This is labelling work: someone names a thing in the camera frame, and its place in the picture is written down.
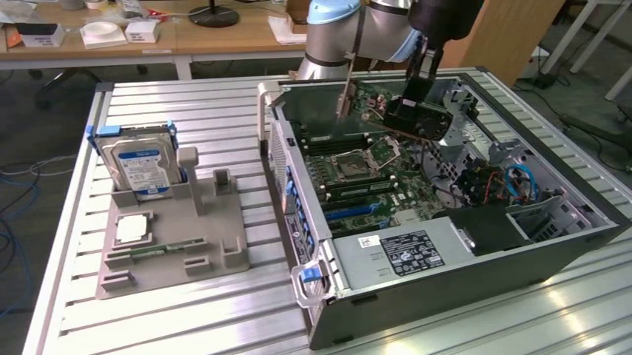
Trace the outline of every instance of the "warning sticker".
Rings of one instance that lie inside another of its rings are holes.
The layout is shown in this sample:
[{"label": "warning sticker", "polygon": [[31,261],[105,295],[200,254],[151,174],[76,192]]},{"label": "warning sticker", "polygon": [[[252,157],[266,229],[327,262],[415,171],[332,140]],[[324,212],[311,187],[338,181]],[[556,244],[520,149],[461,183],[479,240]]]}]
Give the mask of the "warning sticker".
[{"label": "warning sticker", "polygon": [[120,164],[131,189],[145,195],[164,192],[168,188],[168,176],[160,163],[160,152],[155,149],[119,154]]},{"label": "warning sticker", "polygon": [[387,260],[399,276],[445,265],[426,231],[381,240]]}]

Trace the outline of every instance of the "red cable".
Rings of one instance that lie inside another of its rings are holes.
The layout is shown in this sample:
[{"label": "red cable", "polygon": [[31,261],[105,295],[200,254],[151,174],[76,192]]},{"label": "red cable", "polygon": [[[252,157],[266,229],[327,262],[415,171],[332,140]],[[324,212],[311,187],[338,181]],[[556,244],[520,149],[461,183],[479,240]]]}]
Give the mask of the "red cable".
[{"label": "red cable", "polygon": [[486,200],[489,199],[490,197],[490,186],[492,186],[492,178],[494,177],[494,175],[497,174],[497,172],[493,172],[492,175],[490,175],[490,178],[489,180],[486,181],[486,188],[485,188],[485,200],[482,201],[482,204],[486,203]]}]

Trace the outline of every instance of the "white round object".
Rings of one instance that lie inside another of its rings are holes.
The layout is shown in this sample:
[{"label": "white round object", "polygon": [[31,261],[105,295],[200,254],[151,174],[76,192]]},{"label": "white round object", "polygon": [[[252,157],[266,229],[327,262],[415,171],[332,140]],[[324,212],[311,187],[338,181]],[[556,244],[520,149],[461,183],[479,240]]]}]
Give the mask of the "white round object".
[{"label": "white round object", "polygon": [[116,24],[103,21],[87,24],[81,29],[84,36],[89,36],[92,38],[109,38],[120,31]]},{"label": "white round object", "polygon": [[84,3],[91,10],[103,10],[105,7],[108,7],[108,0],[89,0],[84,1]]}]

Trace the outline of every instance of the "table leg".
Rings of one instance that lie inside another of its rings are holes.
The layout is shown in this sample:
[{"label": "table leg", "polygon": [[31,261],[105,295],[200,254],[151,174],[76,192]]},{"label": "table leg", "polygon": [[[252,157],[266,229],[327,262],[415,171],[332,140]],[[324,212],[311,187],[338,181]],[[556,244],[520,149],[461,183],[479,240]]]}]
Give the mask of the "table leg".
[{"label": "table leg", "polygon": [[190,55],[178,55],[173,58],[173,64],[176,65],[178,79],[179,80],[191,80],[191,56]]},{"label": "table leg", "polygon": [[573,37],[577,34],[577,31],[580,30],[581,25],[584,24],[586,18],[590,16],[592,11],[594,10],[596,3],[597,1],[592,0],[592,1],[588,1],[588,4],[584,6],[584,10],[580,12],[580,15],[577,16],[577,19],[570,25],[569,30],[565,32],[562,40],[560,41],[560,44],[554,48],[554,51],[550,54],[550,57],[548,58],[546,63],[544,63],[544,67],[541,70],[544,74],[549,73],[550,69],[553,69],[554,63],[562,56],[564,50],[569,46],[569,43],[573,40]]},{"label": "table leg", "polygon": [[618,6],[618,9],[612,13],[612,16],[605,21],[604,26],[601,27],[601,30],[594,35],[594,38],[592,39],[590,44],[588,45],[588,47],[585,48],[584,52],[580,55],[580,58],[574,62],[573,67],[570,68],[570,72],[580,71],[581,66],[584,66],[585,61],[588,60],[588,58],[590,58],[590,55],[594,53],[594,50],[597,46],[600,45],[601,41],[604,40],[605,35],[610,32],[612,27],[616,25],[622,14],[626,12],[628,7],[630,7],[630,2],[625,1],[624,3],[621,3],[621,6]]},{"label": "table leg", "polygon": [[628,85],[630,80],[632,80],[632,67],[628,69],[625,74],[622,74],[622,77],[616,82],[616,84],[612,87],[610,91],[608,91],[608,94],[605,95],[605,99],[608,101],[614,100],[616,96],[620,94],[622,88],[625,87],[625,85]]}]

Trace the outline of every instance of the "power supply label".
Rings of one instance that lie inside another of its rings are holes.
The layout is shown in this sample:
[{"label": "power supply label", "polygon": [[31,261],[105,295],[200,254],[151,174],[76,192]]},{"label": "power supply label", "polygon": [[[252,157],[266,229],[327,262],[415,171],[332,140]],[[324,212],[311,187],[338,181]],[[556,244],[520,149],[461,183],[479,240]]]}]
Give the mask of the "power supply label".
[{"label": "power supply label", "polygon": [[381,240],[383,252],[399,276],[445,265],[426,231]]}]

